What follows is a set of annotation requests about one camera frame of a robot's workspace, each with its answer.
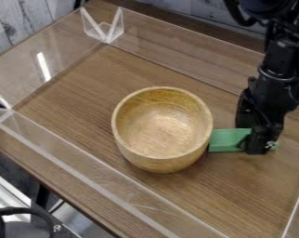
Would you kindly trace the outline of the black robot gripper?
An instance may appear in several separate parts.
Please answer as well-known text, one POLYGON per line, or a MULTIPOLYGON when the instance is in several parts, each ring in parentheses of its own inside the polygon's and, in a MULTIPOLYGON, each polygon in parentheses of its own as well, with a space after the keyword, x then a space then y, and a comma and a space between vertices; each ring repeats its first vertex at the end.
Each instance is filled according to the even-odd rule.
POLYGON ((264 66, 258 72, 238 101, 236 127, 251 129, 239 148, 248 154, 266 154, 276 146, 286 116, 299 106, 299 72, 279 74, 264 66), (262 124, 255 122, 256 114, 262 124))

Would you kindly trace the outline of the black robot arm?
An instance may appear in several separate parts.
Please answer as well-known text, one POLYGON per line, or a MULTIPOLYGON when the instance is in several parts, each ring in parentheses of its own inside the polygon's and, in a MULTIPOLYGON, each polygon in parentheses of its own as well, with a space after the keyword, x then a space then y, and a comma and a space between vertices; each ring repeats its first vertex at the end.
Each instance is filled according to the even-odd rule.
POLYGON ((238 102, 236 126, 251 133, 238 144, 248 154, 264 154, 284 130, 286 117, 299 107, 299 0, 223 0, 244 27, 267 27, 264 59, 238 102))

